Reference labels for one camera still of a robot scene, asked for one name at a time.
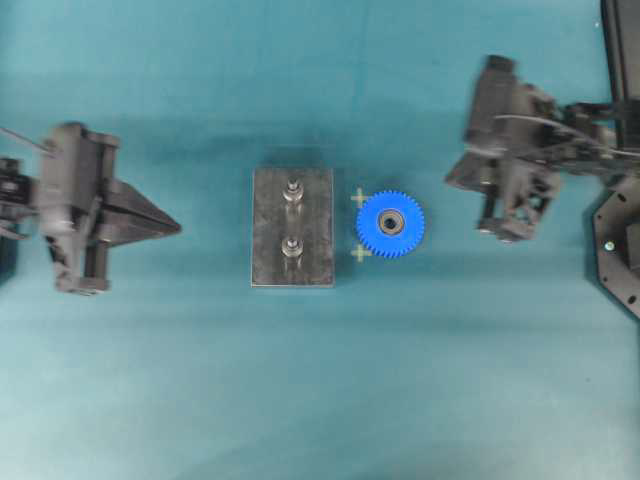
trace black mechanical part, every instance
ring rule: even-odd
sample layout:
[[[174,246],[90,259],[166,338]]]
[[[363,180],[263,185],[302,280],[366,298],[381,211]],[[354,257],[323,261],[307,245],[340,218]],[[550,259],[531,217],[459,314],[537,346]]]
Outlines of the black mechanical part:
[[[0,238],[0,284],[11,278],[16,270],[18,242]]]
[[[640,151],[640,3],[603,0],[609,74],[618,106],[618,148]],[[598,277],[627,309],[640,317],[640,184],[630,178],[593,216]]]
[[[510,59],[488,58],[476,83],[466,152],[446,177],[454,187],[485,195],[477,228],[505,242],[533,238],[562,186],[561,172],[595,175],[618,190],[640,171],[640,154],[611,147],[614,132],[598,123],[626,119],[635,102],[560,108],[521,83],[514,69]]]
[[[640,317],[640,189],[611,195],[593,225],[600,283]]]
[[[34,211],[32,180],[20,174],[20,161],[0,157],[0,237],[23,240],[27,236],[17,231],[17,225]]]

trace gear teeth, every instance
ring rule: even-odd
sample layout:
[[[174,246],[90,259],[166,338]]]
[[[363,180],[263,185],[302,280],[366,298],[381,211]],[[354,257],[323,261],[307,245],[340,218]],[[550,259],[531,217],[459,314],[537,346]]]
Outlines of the gear teeth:
[[[398,210],[406,220],[405,228],[412,230],[411,235],[390,241],[389,236],[382,234],[377,224],[377,212],[381,208]],[[356,220],[356,230],[360,243],[371,253],[384,258],[398,258],[414,250],[422,241],[425,217],[418,202],[406,193],[384,190],[373,194],[363,204]]]

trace metal peg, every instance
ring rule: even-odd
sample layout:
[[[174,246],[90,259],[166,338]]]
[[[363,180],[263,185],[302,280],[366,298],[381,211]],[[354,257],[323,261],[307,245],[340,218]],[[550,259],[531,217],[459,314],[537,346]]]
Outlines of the metal peg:
[[[296,237],[287,237],[282,240],[282,253],[287,258],[298,258],[302,255],[302,240]]]
[[[282,196],[289,203],[300,203],[304,196],[304,186],[302,185],[302,182],[297,179],[289,180],[287,182],[287,186],[282,191]]]

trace mounting hole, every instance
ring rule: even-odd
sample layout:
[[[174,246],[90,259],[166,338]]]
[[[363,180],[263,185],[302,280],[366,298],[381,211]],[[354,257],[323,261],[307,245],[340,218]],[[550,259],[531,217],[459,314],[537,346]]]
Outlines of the mounting hole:
[[[398,225],[396,223],[396,221],[393,218],[387,218],[384,221],[384,226],[387,227],[389,230],[395,230],[396,225]]]
[[[378,226],[382,233],[398,235],[404,230],[404,217],[397,210],[385,210],[378,217]]]

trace teal cloth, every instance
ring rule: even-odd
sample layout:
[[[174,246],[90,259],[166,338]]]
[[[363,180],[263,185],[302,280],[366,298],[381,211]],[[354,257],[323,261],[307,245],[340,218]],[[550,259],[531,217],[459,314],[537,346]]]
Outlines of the teal cloth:
[[[567,177],[510,247],[443,183],[485,55],[609,99],[598,4],[0,0],[0,124],[119,136],[118,176],[184,228],[114,250],[97,298],[20,244],[0,478],[637,479],[638,331],[594,284],[597,181]],[[335,169],[334,289],[250,288],[260,165]],[[356,261],[358,187],[422,204],[414,253]]]

